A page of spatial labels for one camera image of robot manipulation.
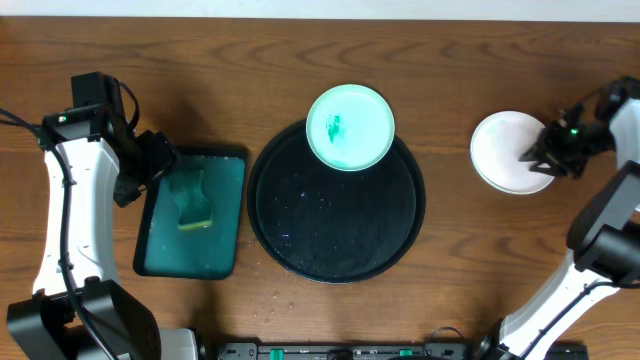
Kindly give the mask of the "green yellow sponge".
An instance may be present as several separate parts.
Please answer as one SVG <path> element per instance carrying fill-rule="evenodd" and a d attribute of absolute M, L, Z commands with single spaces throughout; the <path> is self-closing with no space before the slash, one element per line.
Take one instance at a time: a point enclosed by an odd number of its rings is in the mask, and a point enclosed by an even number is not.
<path fill-rule="evenodd" d="M 169 176 L 169 190 L 178 208 L 178 229 L 191 231 L 213 224 L 213 209 L 203 191 L 204 171 L 192 169 Z"/>

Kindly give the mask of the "mint green plate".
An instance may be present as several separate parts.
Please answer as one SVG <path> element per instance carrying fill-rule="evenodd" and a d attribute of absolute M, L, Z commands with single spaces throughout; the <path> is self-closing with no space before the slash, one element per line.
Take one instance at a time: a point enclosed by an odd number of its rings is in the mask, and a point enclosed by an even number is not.
<path fill-rule="evenodd" d="M 378 92 L 364 85 L 343 84 L 314 101 L 305 133 L 318 160 L 335 170 L 357 172 L 387 154 L 395 138 L 395 119 Z"/>
<path fill-rule="evenodd" d="M 492 188 L 512 195 L 530 195 L 544 190 L 553 177 L 528 171 L 516 172 L 511 177 L 500 177 L 492 172 L 476 169 L 479 176 Z"/>

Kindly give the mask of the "white plate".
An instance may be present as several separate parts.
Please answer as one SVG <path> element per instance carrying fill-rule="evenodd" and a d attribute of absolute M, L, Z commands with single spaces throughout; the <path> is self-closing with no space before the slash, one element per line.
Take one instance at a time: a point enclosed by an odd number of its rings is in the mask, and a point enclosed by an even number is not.
<path fill-rule="evenodd" d="M 544 124 L 526 113 L 501 111 L 489 115 L 474 130 L 470 156 L 475 170 L 511 177 L 528 171 L 518 158 L 535 142 Z"/>

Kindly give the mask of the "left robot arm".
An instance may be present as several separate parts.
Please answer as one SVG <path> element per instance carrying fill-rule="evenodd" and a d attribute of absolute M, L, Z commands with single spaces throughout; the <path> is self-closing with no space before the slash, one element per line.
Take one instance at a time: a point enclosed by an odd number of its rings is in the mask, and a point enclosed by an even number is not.
<path fill-rule="evenodd" d="M 45 252 L 28 300 L 7 309 L 10 335 L 30 359 L 196 359 L 195 333 L 166 330 L 119 282 L 113 208 L 138 199 L 179 159 L 161 132 L 136 134 L 129 88 L 101 72 L 71 79 L 73 104 L 35 126 L 49 177 Z"/>

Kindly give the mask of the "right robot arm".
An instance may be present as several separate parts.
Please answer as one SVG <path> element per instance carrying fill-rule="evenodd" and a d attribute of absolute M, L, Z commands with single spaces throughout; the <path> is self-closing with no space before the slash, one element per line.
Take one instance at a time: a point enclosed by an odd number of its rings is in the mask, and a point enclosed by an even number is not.
<path fill-rule="evenodd" d="M 639 286 L 639 82 L 625 76 L 593 91 L 544 125 L 502 111 L 471 138 L 476 172 L 491 186 L 528 195 L 558 177 L 582 175 L 590 157 L 616 154 L 617 172 L 573 220 L 564 260 L 519 310 L 500 320 L 477 359 L 542 359 L 583 314 L 621 289 Z"/>

